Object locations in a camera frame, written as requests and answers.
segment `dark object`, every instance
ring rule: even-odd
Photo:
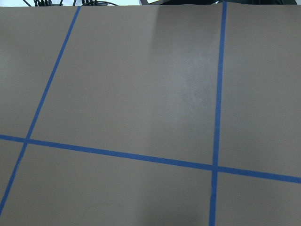
[[[45,6],[44,0],[38,1],[38,5],[39,5],[39,6]]]
[[[117,6],[117,4],[112,3],[112,2],[108,2],[108,1],[92,1],[92,2],[88,2],[88,3],[86,3],[86,4],[83,4],[83,6],[88,6],[88,5],[91,5],[92,3],[97,3],[98,6],[101,6],[102,3],[105,4],[105,6],[107,6],[108,4]]]
[[[23,0],[23,2],[25,2],[28,6],[31,7],[31,5],[26,0]]]

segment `black cable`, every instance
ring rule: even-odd
[[[117,4],[111,3],[111,2],[108,2],[108,1],[92,1],[92,2],[86,3],[86,4],[82,5],[82,6],[88,6],[91,3],[108,3],[108,4],[111,4],[111,5],[117,6]]]
[[[31,7],[31,5],[26,0],[23,0],[23,2],[25,2],[28,6]]]

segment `painter's tape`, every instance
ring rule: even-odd
[[[156,162],[156,163],[167,164],[167,165],[183,166],[183,167],[195,168],[195,169],[200,169],[200,170],[209,170],[209,171],[216,171],[216,172],[220,172],[220,173],[230,173],[230,174],[235,174],[235,175],[242,175],[242,176],[255,177],[255,178],[264,178],[264,179],[271,179],[271,180],[279,180],[279,181],[301,184],[301,178],[288,176],[288,175],[265,173],[265,172],[258,172],[258,171],[245,170],[245,169],[236,169],[236,168],[223,167],[223,166],[216,167],[216,166],[213,166],[210,164],[202,164],[202,163],[197,163],[197,162],[166,159],[166,158],[159,158],[159,157],[140,155],[140,154],[116,152],[116,151],[110,151],[110,150],[103,150],[103,149],[99,149],[99,148],[60,144],[60,143],[42,141],[42,140],[34,140],[34,139],[26,140],[25,138],[21,138],[21,137],[12,137],[12,136],[6,136],[6,135],[1,135],[1,134],[0,134],[0,139],[15,141],[15,142],[24,142],[27,144],[60,148],[60,149],[65,149],[65,150],[78,151],[78,152],[103,154],[103,155],[115,156],[115,157],[119,157],[119,158],[127,158],[127,159],[134,159],[134,160],[140,160],[140,161],[150,161],[150,162]]]
[[[224,1],[222,5],[222,24],[221,24],[220,50],[219,50],[219,58],[218,58],[215,123],[214,123],[214,147],[213,147],[213,159],[212,159],[212,164],[215,168],[218,167],[218,156],[219,156],[219,149],[220,149],[220,128],[221,128],[221,112],[222,112],[222,71],[223,71],[223,61],[224,61],[226,16],[227,16],[227,2]],[[215,226],[217,176],[218,176],[218,171],[215,169],[212,172],[212,176],[211,176],[209,226]]]
[[[6,189],[5,189],[3,198],[2,198],[1,203],[0,203],[0,216],[1,216],[1,213],[2,213],[3,208],[4,208],[4,206],[5,206],[6,200],[7,200],[7,198],[8,198],[8,195],[9,195],[9,192],[10,192],[10,189],[11,189],[11,186],[13,185],[13,182],[14,182],[14,180],[15,180],[16,173],[17,173],[17,170],[18,170],[18,168],[19,168],[19,165],[20,165],[21,160],[22,160],[22,158],[23,158],[23,156],[24,156],[24,153],[25,153],[25,150],[26,150],[26,147],[27,147],[27,144],[28,144],[28,140],[30,139],[30,137],[31,137],[31,135],[32,135],[32,131],[33,131],[34,126],[35,126],[35,124],[36,124],[36,122],[37,122],[38,116],[39,116],[39,114],[40,114],[40,112],[41,112],[42,106],[43,106],[44,101],[45,101],[45,99],[46,99],[46,96],[47,96],[47,93],[48,93],[48,91],[49,91],[51,82],[52,82],[52,80],[53,80],[53,78],[54,78],[54,75],[55,75],[55,73],[56,73],[57,67],[58,67],[58,65],[59,65],[59,63],[60,63],[60,61],[61,61],[63,52],[64,52],[65,47],[66,47],[66,45],[67,45],[68,39],[69,39],[69,37],[70,37],[71,31],[72,31],[72,29],[73,29],[73,26],[74,26],[74,24],[75,24],[75,21],[76,21],[76,18],[77,18],[77,16],[78,16],[78,14],[79,14],[79,11],[80,11],[80,7],[77,7],[77,10],[76,10],[76,12],[75,12],[75,14],[74,14],[74,16],[73,16],[72,22],[71,22],[71,24],[70,24],[70,27],[69,27],[68,32],[67,32],[67,34],[66,34],[66,37],[65,37],[65,39],[64,39],[63,45],[62,45],[62,47],[61,47],[61,50],[60,50],[60,52],[59,52],[59,55],[58,55],[58,57],[57,57],[57,59],[56,59],[55,65],[54,65],[54,67],[53,67],[53,69],[52,69],[51,75],[50,75],[50,77],[49,77],[49,79],[48,79],[47,85],[46,85],[46,87],[45,87],[45,89],[44,89],[44,92],[43,92],[43,95],[42,95],[41,100],[40,100],[40,102],[39,102],[38,108],[37,108],[37,110],[36,110],[36,112],[35,112],[35,114],[34,114],[32,123],[31,123],[31,125],[30,125],[30,127],[29,127],[29,129],[28,129],[28,132],[27,132],[27,135],[26,135],[26,139],[24,140],[24,143],[23,143],[21,152],[20,152],[20,154],[19,154],[19,157],[18,157],[17,162],[16,162],[16,164],[15,164],[15,167],[14,167],[14,169],[13,169],[13,172],[12,172],[10,178],[9,178],[8,185],[7,185]]]

